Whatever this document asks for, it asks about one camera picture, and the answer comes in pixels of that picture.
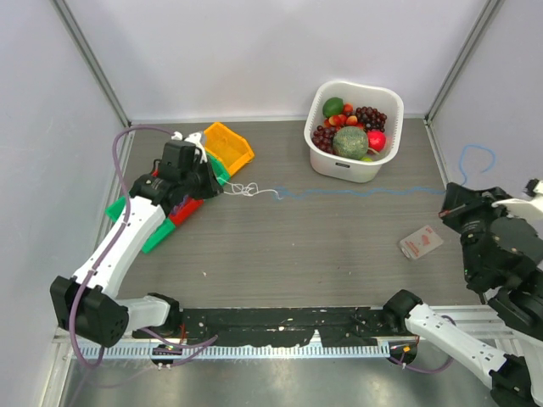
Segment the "grape cluster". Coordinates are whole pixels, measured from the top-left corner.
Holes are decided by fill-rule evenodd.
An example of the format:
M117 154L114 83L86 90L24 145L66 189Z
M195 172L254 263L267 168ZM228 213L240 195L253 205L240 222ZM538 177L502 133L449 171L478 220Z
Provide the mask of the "grape cluster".
M384 125L387 121L387 115L380 113L377 109L372 107L357 108L356 118L361 125L364 125L365 131L379 130L384 133Z
M324 153L333 154L332 140L336 135L336 129L333 127L324 128L319 125L315 131L313 131L313 137L311 140L316 147Z

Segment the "red plastic block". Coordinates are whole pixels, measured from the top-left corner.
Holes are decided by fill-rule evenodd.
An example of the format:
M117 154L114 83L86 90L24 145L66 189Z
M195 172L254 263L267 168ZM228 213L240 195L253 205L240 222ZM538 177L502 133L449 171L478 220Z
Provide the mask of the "red plastic block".
M183 205L181 209L177 211L175 215L170 215L170 220L175 226L181 225L188 216L192 215L193 212L198 209L201 204L204 203L204 200L196 201L192 198L187 198L187 202Z

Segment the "red apple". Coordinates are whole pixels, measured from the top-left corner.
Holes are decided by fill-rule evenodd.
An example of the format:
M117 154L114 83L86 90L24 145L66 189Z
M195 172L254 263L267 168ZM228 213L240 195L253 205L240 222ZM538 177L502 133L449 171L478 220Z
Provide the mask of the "red apple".
M379 130L371 130L367 133L367 141L369 142L370 148L380 152L387 142L387 137Z
M357 125L358 124L358 119L354 115L349 116L347 118L347 121L345 121L345 124L346 125Z

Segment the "orange plastic crate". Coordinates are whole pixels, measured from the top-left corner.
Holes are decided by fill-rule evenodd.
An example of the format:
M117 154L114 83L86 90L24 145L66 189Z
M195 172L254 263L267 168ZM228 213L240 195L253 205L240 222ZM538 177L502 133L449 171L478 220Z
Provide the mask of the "orange plastic crate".
M224 164L230 176L255 157L249 143L222 123L213 123L204 133L205 149Z

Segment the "avocado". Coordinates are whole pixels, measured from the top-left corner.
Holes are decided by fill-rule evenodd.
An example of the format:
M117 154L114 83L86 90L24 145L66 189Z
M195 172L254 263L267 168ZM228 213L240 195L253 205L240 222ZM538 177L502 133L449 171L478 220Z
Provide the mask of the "avocado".
M322 113L325 117L332 117L335 114L341 114L343 112L343 99L342 98L329 98L322 106Z
M344 127L332 140L333 153L344 159L361 159L367 153L367 134L358 127Z

